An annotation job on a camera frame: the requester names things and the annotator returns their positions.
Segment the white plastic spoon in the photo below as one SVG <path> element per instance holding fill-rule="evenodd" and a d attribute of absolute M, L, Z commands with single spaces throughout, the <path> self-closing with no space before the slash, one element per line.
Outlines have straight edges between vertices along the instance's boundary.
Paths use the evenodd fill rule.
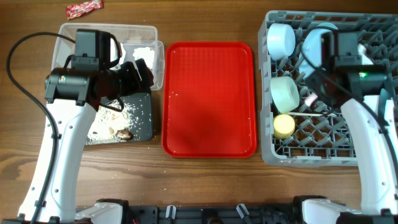
<path fill-rule="evenodd" d="M 312 107 L 318 100 L 318 96 L 315 93 L 311 93 L 310 95 L 308 95 L 306 97 L 306 99 L 304 100 L 304 103 L 306 106 L 308 106 L 309 108 Z"/>

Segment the white plastic fork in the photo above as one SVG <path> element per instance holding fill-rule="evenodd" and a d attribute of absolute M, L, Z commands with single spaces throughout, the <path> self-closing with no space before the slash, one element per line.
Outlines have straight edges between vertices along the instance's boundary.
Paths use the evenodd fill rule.
<path fill-rule="evenodd" d="M 288 112 L 288 115 L 291 116 L 331 116 L 331 117 L 337 117 L 336 114 L 330 113 L 330 114 L 323 114 L 323 113 L 299 113 L 299 112 Z"/>

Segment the white napkin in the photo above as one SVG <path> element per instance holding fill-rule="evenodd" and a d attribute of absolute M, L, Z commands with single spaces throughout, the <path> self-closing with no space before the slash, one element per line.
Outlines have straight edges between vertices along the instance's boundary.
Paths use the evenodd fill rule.
<path fill-rule="evenodd" d="M 150 47 L 139 47 L 133 51 L 134 60 L 143 59 L 149 69 L 153 69 L 155 51 Z"/>
<path fill-rule="evenodd" d="M 118 42 L 118 45 L 120 46 L 120 58 L 119 58 L 119 64 L 124 63 L 124 59 L 126 56 L 126 51 L 124 49 L 123 44 Z M 110 61 L 115 61 L 118 58 L 118 48 L 116 47 L 115 41 L 111 41 L 111 51 L 110 51 Z"/>

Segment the light blue plate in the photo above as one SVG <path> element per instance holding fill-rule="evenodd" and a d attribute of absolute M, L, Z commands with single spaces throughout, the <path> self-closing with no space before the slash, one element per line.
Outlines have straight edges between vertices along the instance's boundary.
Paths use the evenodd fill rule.
<path fill-rule="evenodd" d="M 322 64 L 321 36 L 326 32 L 331 32 L 331 30 L 314 29 L 307 35 L 303 42 L 302 50 L 306 58 L 308 58 L 315 67 L 319 67 Z M 304 80 L 315 71 L 305 59 L 303 59 L 298 70 L 300 74 L 304 74 Z"/>

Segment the green bowl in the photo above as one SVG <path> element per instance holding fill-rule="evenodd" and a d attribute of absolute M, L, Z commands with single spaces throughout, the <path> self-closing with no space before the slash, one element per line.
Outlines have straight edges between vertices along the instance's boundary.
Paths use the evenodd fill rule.
<path fill-rule="evenodd" d="M 299 91 L 292 78 L 272 78 L 270 81 L 270 90 L 273 102 L 280 113 L 289 113 L 299 106 Z"/>

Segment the yellow plastic cup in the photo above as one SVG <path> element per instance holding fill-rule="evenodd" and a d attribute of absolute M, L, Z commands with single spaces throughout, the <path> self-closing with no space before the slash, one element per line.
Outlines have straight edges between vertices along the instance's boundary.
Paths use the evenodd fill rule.
<path fill-rule="evenodd" d="M 288 114 L 277 115 L 273 120 L 274 137 L 285 139 L 290 137 L 295 131 L 295 120 Z"/>

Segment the light blue bowl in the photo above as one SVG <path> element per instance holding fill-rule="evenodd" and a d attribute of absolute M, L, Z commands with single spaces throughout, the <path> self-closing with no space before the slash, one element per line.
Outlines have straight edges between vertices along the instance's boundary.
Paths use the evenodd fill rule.
<path fill-rule="evenodd" d="M 268 30 L 267 48 L 271 59 L 289 57 L 295 50 L 295 33 L 287 24 L 272 24 Z"/>

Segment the red snack wrapper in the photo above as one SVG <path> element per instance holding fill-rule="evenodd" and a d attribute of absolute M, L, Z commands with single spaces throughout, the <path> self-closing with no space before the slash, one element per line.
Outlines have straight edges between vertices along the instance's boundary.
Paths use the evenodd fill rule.
<path fill-rule="evenodd" d="M 101 8 L 103 8 L 102 0 L 90 0 L 80 4 L 70 5 L 66 7 L 66 17 L 68 20 L 75 19 Z"/>

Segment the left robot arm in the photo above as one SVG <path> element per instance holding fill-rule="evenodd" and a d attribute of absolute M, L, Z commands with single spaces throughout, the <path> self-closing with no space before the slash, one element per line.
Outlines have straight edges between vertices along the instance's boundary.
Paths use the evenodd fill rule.
<path fill-rule="evenodd" d="M 75 223 L 76 184 L 86 138 L 101 100 L 150 91 L 153 75 L 143 59 L 111 60 L 113 34 L 78 29 L 75 52 L 45 79 L 43 105 L 19 83 L 46 115 L 46 128 L 30 189 L 17 213 L 19 223 Z"/>

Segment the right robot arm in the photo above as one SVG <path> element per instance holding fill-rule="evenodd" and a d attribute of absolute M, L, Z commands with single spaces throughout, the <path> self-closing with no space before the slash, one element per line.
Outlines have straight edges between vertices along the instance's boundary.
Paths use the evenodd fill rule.
<path fill-rule="evenodd" d="M 361 208 L 325 198 L 300 201 L 304 223 L 397 223 L 397 131 L 395 89 L 388 70 L 365 55 L 359 34 L 325 26 L 310 30 L 300 48 L 311 68 L 305 73 L 317 100 L 341 111 L 358 160 Z"/>

